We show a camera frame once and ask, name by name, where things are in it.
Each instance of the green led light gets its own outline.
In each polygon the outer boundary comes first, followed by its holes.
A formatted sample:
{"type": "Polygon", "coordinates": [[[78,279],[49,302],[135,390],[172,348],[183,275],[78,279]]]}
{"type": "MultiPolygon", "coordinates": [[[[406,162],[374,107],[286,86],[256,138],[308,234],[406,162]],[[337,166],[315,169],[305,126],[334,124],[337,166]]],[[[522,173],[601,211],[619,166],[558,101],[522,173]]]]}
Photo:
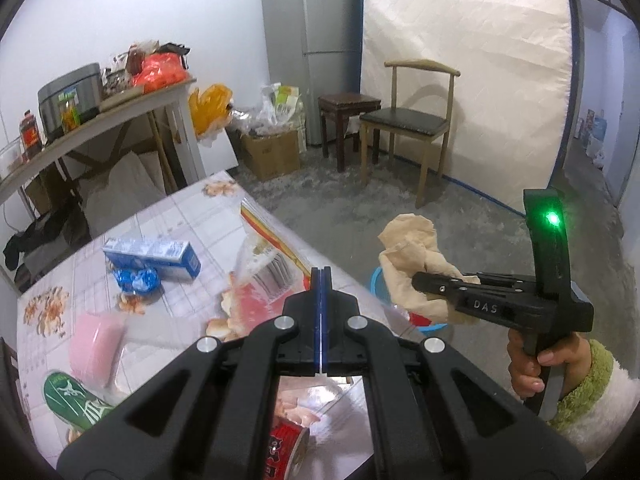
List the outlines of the green led light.
{"type": "Polygon", "coordinates": [[[545,218],[554,227],[558,227],[560,225],[560,217],[555,211],[550,211],[549,213],[547,213],[545,218]]]}

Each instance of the gray floor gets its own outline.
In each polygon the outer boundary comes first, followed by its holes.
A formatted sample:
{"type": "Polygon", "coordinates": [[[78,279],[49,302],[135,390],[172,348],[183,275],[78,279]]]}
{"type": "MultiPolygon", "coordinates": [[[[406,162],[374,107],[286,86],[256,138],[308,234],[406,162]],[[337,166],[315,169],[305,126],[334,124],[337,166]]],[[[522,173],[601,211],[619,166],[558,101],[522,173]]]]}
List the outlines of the gray floor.
{"type": "MultiPolygon", "coordinates": [[[[241,165],[236,178],[261,205],[365,286],[383,249],[378,234],[396,215],[407,212],[433,221],[440,250],[463,272],[533,273],[524,219],[470,190],[430,174],[426,204],[416,210],[419,170],[411,164],[396,160],[391,173],[386,157],[381,156],[363,188],[357,154],[348,155],[342,174],[335,169],[333,154],[324,159],[320,149],[311,148],[302,163],[300,171],[268,182],[259,182],[241,165]]],[[[596,336],[624,365],[635,366],[636,325],[629,314],[635,311],[634,282],[620,256],[620,223],[610,204],[596,199],[602,187],[590,184],[590,178],[597,180],[602,174],[593,166],[570,167],[570,176],[558,186],[567,201],[574,279],[597,304],[596,336]],[[581,201],[582,192],[592,200],[581,201]]],[[[457,326],[451,342],[494,380],[509,387],[506,329],[485,322],[457,326]]]]}

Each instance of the yellow plastic bag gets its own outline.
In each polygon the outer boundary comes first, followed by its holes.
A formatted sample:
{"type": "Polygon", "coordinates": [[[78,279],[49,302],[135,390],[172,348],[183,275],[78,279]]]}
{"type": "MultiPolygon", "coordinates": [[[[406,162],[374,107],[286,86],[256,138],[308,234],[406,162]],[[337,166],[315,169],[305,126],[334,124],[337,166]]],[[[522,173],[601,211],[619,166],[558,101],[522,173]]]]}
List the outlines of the yellow plastic bag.
{"type": "Polygon", "coordinates": [[[202,95],[199,88],[189,95],[189,110],[196,137],[205,137],[207,132],[216,132],[229,124],[231,116],[228,105],[232,95],[233,92],[220,83],[211,85],[202,95]]]}

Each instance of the rice cooker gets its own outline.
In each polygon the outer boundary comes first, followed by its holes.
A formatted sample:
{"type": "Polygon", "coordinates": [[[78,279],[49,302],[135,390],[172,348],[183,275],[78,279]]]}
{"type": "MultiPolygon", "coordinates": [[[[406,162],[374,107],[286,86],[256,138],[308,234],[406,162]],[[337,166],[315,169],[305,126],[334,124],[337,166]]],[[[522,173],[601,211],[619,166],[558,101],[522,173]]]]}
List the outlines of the rice cooker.
{"type": "Polygon", "coordinates": [[[98,63],[85,65],[54,79],[38,92],[40,118],[47,142],[53,142],[63,135],[60,101],[68,100],[69,97],[76,104],[80,124],[90,121],[100,113],[102,77],[98,63]]]}

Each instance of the orange plastic bag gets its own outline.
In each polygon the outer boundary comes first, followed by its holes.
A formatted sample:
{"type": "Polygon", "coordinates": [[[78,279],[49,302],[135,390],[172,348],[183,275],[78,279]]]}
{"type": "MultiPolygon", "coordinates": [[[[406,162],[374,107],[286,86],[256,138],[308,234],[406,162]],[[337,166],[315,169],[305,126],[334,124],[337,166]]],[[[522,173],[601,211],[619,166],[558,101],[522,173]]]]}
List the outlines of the orange plastic bag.
{"type": "Polygon", "coordinates": [[[133,85],[144,85],[145,94],[148,94],[184,81],[188,76],[177,54],[151,54],[142,62],[142,72],[133,78],[133,85]]]}
{"type": "Polygon", "coordinates": [[[223,84],[216,83],[207,88],[202,95],[196,88],[189,96],[191,121],[197,137],[205,133],[216,132],[227,126],[231,120],[228,105],[233,92],[223,84]]]}

